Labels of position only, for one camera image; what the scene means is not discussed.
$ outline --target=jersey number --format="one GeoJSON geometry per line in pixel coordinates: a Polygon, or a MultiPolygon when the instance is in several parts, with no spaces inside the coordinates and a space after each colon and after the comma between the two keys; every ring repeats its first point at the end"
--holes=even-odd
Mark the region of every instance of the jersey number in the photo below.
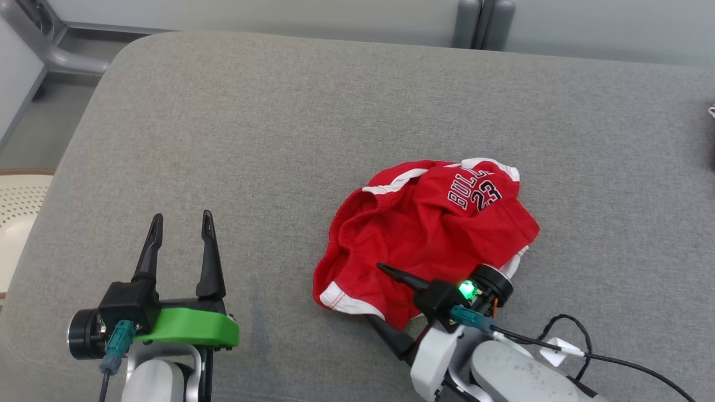
{"type": "Polygon", "coordinates": [[[450,187],[451,191],[447,193],[448,200],[459,205],[463,210],[467,210],[467,200],[470,200],[476,205],[477,211],[481,211],[491,205],[492,202],[501,199],[501,193],[499,193],[499,190],[496,189],[490,180],[484,180],[479,185],[479,188],[474,189],[477,184],[477,179],[490,175],[491,172],[484,172],[482,170],[478,172],[470,171],[475,177],[469,180],[459,174],[455,176],[452,181],[452,186],[450,187]]]}

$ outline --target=black cable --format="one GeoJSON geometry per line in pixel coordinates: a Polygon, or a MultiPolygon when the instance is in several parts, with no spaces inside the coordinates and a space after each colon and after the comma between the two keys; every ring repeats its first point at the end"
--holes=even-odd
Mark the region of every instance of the black cable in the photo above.
{"type": "MultiPolygon", "coordinates": [[[[499,327],[496,326],[496,325],[492,325],[492,326],[491,326],[491,329],[492,329],[492,330],[495,330],[496,332],[501,332],[502,334],[508,336],[509,338],[515,338],[515,339],[523,340],[524,342],[532,343],[532,344],[534,344],[534,345],[542,346],[542,347],[544,347],[544,348],[549,348],[549,349],[554,349],[554,350],[561,350],[561,348],[559,348],[559,347],[556,346],[556,345],[551,345],[550,343],[546,343],[546,342],[543,342],[543,341],[541,341],[541,340],[532,339],[532,338],[526,337],[526,336],[524,336],[524,335],[519,335],[519,334],[514,333],[514,332],[511,332],[511,331],[509,331],[509,330],[504,330],[504,329],[502,329],[502,328],[499,328],[499,327]]],[[[609,363],[619,364],[619,365],[621,365],[621,366],[634,368],[634,369],[636,369],[636,370],[638,370],[638,371],[641,371],[641,372],[643,372],[643,373],[645,373],[645,374],[649,374],[650,376],[653,376],[653,377],[659,379],[660,381],[663,381],[665,384],[668,384],[669,387],[671,387],[672,389],[674,389],[675,391],[677,391],[677,392],[678,392],[681,396],[683,396],[683,398],[685,398],[688,402],[695,402],[695,400],[694,400],[690,395],[688,395],[687,392],[685,392],[682,388],[680,388],[677,384],[675,384],[673,381],[670,381],[669,379],[667,379],[667,378],[666,378],[665,376],[663,376],[662,374],[657,373],[656,371],[651,370],[650,368],[643,367],[643,366],[641,366],[641,365],[639,365],[639,364],[631,363],[631,362],[629,362],[629,361],[625,361],[625,360],[621,360],[621,359],[617,359],[617,358],[609,358],[608,356],[594,355],[594,354],[592,354],[592,353],[584,353],[584,354],[583,354],[583,357],[585,357],[585,358],[592,358],[592,359],[594,359],[594,360],[606,361],[606,362],[609,362],[609,363]]]]}
{"type": "Polygon", "coordinates": [[[99,402],[104,402],[104,399],[107,398],[107,387],[109,387],[109,369],[104,371],[102,390],[99,392],[99,402]]]}
{"type": "MultiPolygon", "coordinates": [[[[591,336],[588,334],[586,327],[584,327],[583,324],[576,317],[573,317],[572,315],[568,315],[568,314],[559,314],[556,317],[551,318],[549,320],[548,324],[546,324],[546,326],[543,328],[543,331],[541,331],[541,335],[536,337],[536,340],[546,339],[546,336],[548,335],[549,331],[551,331],[551,327],[553,327],[553,324],[555,324],[556,321],[561,320],[561,319],[571,320],[571,321],[573,321],[574,324],[576,324],[578,329],[583,334],[583,338],[586,340],[586,350],[589,353],[593,353],[593,346],[591,345],[591,336]]],[[[518,342],[518,343],[528,343],[528,342],[522,340],[521,342],[518,342]]],[[[581,370],[576,375],[576,378],[575,378],[576,381],[581,381],[581,379],[583,378],[583,374],[586,373],[586,369],[588,368],[589,363],[591,363],[591,358],[586,358],[586,360],[583,362],[583,366],[581,366],[581,370]]]]}

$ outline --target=white trim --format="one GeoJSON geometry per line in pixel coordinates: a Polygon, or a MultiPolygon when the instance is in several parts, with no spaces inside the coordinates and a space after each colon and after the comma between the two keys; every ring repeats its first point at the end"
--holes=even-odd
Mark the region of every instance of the white trim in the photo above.
{"type": "Polygon", "coordinates": [[[503,170],[506,172],[509,177],[515,182],[519,181],[519,171],[515,167],[507,166],[501,162],[497,162],[493,159],[490,158],[471,158],[471,159],[465,159],[462,161],[462,167],[465,167],[467,169],[473,169],[476,165],[479,165],[481,162],[492,162],[493,164],[497,165],[499,169],[503,170]]]}
{"type": "Polygon", "coordinates": [[[410,179],[424,175],[425,172],[427,172],[427,169],[411,169],[411,170],[408,170],[407,172],[404,172],[401,175],[395,177],[393,182],[391,182],[389,185],[363,187],[363,191],[371,192],[374,195],[382,195],[382,194],[387,194],[389,192],[397,192],[397,191],[400,191],[400,189],[402,189],[402,187],[404,187],[410,181],[410,179]]]}
{"type": "Polygon", "coordinates": [[[366,303],[362,300],[351,298],[340,289],[334,281],[320,294],[320,302],[328,308],[340,311],[346,314],[373,314],[377,317],[385,319],[385,316],[374,305],[366,303]]]}
{"type": "Polygon", "coordinates": [[[516,270],[519,268],[519,263],[521,262],[521,256],[526,253],[526,250],[529,249],[529,246],[526,246],[519,250],[516,255],[514,255],[511,260],[507,261],[506,264],[499,270],[501,273],[504,274],[507,278],[511,279],[514,277],[514,274],[516,273],[516,270]]]}

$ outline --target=robotic arm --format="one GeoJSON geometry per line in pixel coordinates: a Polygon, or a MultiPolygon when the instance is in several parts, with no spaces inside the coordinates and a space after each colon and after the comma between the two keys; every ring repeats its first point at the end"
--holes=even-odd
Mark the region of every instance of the robotic arm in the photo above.
{"type": "MultiPolygon", "coordinates": [[[[378,267],[415,291],[415,307],[428,320],[423,332],[413,340],[382,318],[367,316],[392,352],[410,366],[415,391],[426,401],[439,401],[446,387],[467,402],[607,402],[575,378],[536,361],[513,338],[562,355],[574,354],[634,368],[656,377],[687,401],[694,402],[675,383],[643,366],[592,354],[590,347],[585,353],[499,328],[490,317],[506,303],[513,287],[507,276],[491,266],[479,265],[458,285],[443,280],[427,282],[383,263],[378,267]],[[460,376],[465,371],[469,373],[468,380],[460,376]]],[[[569,317],[555,317],[552,323],[569,317]]]]}
{"type": "Polygon", "coordinates": [[[156,274],[162,230],[163,217],[156,214],[132,280],[112,283],[98,308],[78,311],[69,324],[72,356],[102,359],[105,380],[100,400],[109,375],[117,373],[124,357],[124,350],[117,351],[118,333],[130,334],[131,345],[122,402],[210,402],[214,352],[238,346],[238,324],[223,303],[226,287],[211,212],[203,214],[204,258],[196,298],[159,300],[156,274]],[[189,356],[193,366],[162,360],[172,356],[189,356]]]}

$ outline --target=gray fabric surface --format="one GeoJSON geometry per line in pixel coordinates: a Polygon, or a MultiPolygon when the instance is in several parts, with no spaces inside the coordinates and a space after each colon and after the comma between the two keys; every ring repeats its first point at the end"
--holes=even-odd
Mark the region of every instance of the gray fabric surface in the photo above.
{"type": "MultiPolygon", "coordinates": [[[[191,296],[208,208],[242,337],[216,356],[215,401],[418,401],[363,320],[312,301],[312,272],[332,214],[377,171],[492,157],[521,171],[541,225],[500,324],[536,335],[570,313],[597,353],[712,401],[712,74],[258,34],[140,39],[100,82],[28,240],[0,313],[1,387],[95,401],[98,362],[67,353],[70,317],[130,278],[159,211],[158,291],[191,296]]],[[[583,345],[569,325],[554,333],[583,345]]],[[[679,399],[606,363],[584,381],[612,401],[679,399]]]]}

